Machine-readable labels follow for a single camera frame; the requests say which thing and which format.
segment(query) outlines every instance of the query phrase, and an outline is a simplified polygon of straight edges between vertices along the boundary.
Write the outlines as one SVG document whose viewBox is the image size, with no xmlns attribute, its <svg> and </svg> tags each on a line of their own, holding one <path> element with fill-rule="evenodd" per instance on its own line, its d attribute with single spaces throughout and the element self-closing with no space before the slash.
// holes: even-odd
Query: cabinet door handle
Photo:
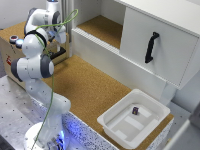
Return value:
<svg viewBox="0 0 200 150">
<path fill-rule="evenodd" d="M 146 53 L 146 57 L 145 57 L 145 63 L 149 63 L 150 61 L 153 60 L 153 57 L 151 56 L 152 50 L 153 50 L 153 45 L 154 45 L 154 40 L 156 38 L 158 38 L 160 35 L 156 32 L 153 32 L 153 36 L 151 37 L 150 41 L 149 41 L 149 45 L 147 48 L 147 53 Z"/>
</svg>

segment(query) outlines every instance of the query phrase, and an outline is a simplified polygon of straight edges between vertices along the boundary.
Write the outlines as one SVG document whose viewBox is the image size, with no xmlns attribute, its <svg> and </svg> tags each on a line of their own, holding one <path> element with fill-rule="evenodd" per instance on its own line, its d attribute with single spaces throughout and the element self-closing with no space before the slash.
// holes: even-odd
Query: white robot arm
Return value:
<svg viewBox="0 0 200 150">
<path fill-rule="evenodd" d="M 40 25 L 61 23 L 58 1 L 47 0 L 46 4 L 47 10 L 36 8 L 30 10 L 24 28 L 25 39 L 22 44 L 22 52 L 26 57 L 14 60 L 11 64 L 11 71 L 19 81 L 25 82 L 26 91 L 33 100 L 39 101 L 44 106 L 49 107 L 52 100 L 52 89 L 46 85 L 41 78 L 51 77 L 54 72 L 54 65 L 51 59 L 42 53 L 44 46 L 46 47 L 47 45 L 47 41 L 52 40 L 52 38 L 55 38 L 59 43 L 64 43 L 66 41 L 66 33 L 65 27 L 59 25 L 55 27 L 43 27 L 36 30 Z M 66 149 L 65 138 L 59 139 L 59 137 L 60 134 L 63 133 L 62 114 L 67 113 L 70 107 L 71 103 L 67 98 L 53 93 L 51 110 L 39 134 L 34 149 Z M 25 150 L 32 149 L 38 131 L 35 131 L 35 133 L 36 135 L 34 135 L 33 138 L 26 137 L 28 140 L 25 142 Z M 57 144 L 49 146 L 49 143 L 55 143 L 55 139 L 62 141 L 61 144 L 57 142 Z"/>
</svg>

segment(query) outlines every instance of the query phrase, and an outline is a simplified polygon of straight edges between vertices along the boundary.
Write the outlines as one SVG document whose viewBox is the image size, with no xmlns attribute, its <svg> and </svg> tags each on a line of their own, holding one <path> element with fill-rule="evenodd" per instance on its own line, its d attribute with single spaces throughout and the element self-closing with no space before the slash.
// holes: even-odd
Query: cabinet door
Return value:
<svg viewBox="0 0 200 150">
<path fill-rule="evenodd" d="M 145 63 L 153 32 L 160 36 L 154 40 L 153 60 Z M 178 28 L 127 8 L 120 54 L 179 86 L 197 40 L 197 37 Z"/>
</svg>

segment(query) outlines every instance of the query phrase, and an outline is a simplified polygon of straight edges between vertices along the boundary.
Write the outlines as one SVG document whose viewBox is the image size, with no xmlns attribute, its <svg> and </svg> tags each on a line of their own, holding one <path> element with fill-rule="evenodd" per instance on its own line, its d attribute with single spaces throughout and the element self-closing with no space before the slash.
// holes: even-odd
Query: black handle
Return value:
<svg viewBox="0 0 200 150">
<path fill-rule="evenodd" d="M 146 57 L 145 57 L 145 63 L 149 63 L 150 61 L 153 60 L 153 57 L 151 56 L 152 50 L 153 50 L 153 45 L 154 45 L 154 40 L 156 38 L 158 38 L 160 35 L 156 32 L 153 32 L 153 36 L 151 37 L 150 41 L 149 41 L 149 45 L 147 48 L 147 53 L 146 53 Z"/>
<path fill-rule="evenodd" d="M 58 57 L 58 56 L 64 54 L 65 52 L 66 52 L 66 50 L 65 50 L 63 47 L 60 47 L 60 51 L 57 52 L 57 53 L 55 53 L 55 54 L 53 54 L 53 55 L 51 55 L 51 56 L 50 56 L 50 59 L 53 60 L 53 59 L 55 59 L 56 57 Z"/>
</svg>

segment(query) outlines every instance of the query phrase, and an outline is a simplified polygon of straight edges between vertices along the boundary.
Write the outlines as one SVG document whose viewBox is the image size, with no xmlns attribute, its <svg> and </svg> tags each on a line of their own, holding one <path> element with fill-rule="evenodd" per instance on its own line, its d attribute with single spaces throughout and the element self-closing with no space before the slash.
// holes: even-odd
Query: cable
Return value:
<svg viewBox="0 0 200 150">
<path fill-rule="evenodd" d="M 76 14 L 75 14 L 71 19 L 69 19 L 69 17 L 70 17 L 75 11 L 76 11 Z M 74 11 L 72 11 L 72 12 L 67 16 L 67 18 L 65 19 L 65 21 L 64 21 L 63 23 L 61 23 L 61 24 L 52 24 L 52 25 L 41 25 L 41 26 L 38 26 L 38 27 L 36 28 L 36 30 L 39 29 L 39 28 L 42 28 L 42 27 L 61 26 L 61 27 L 58 29 L 57 33 L 56 33 L 56 35 L 57 35 L 58 32 L 60 31 L 60 29 L 62 28 L 62 26 L 63 26 L 64 24 L 67 24 L 68 22 L 72 21 L 77 15 L 78 15 L 78 9 L 75 9 Z M 44 46 L 44 44 L 43 44 L 43 42 L 41 41 L 41 39 L 40 39 L 37 35 L 35 35 L 35 36 L 37 37 L 38 41 L 39 41 L 39 42 L 42 44 L 42 46 L 44 47 L 45 51 L 47 52 L 48 57 L 50 57 L 50 56 L 49 56 L 49 53 L 48 53 L 48 50 L 47 50 L 46 47 Z M 49 111 L 50 111 L 50 109 L 51 109 L 51 105 L 52 105 L 52 102 L 53 102 L 53 93 L 54 93 L 54 74 L 52 75 L 51 102 L 50 102 L 50 105 L 49 105 L 49 108 L 48 108 L 48 110 L 47 110 L 46 116 L 45 116 L 45 118 L 44 118 L 44 121 L 43 121 L 43 123 L 42 123 L 42 126 L 41 126 L 41 128 L 40 128 L 40 130 L 39 130 L 39 132 L 38 132 L 38 134 L 37 134 L 37 137 L 36 137 L 36 139 L 35 139 L 35 142 L 34 142 L 32 148 L 31 148 L 31 150 L 33 150 L 33 148 L 34 148 L 34 146 L 35 146 L 35 144 L 36 144 L 36 142 L 37 142 L 37 140 L 38 140 L 38 137 L 39 137 L 39 135 L 40 135 L 40 132 L 41 132 L 43 126 L 44 126 L 44 123 L 45 123 L 45 121 L 46 121 L 46 119 L 47 119 L 47 116 L 48 116 L 48 114 L 49 114 Z"/>
</svg>

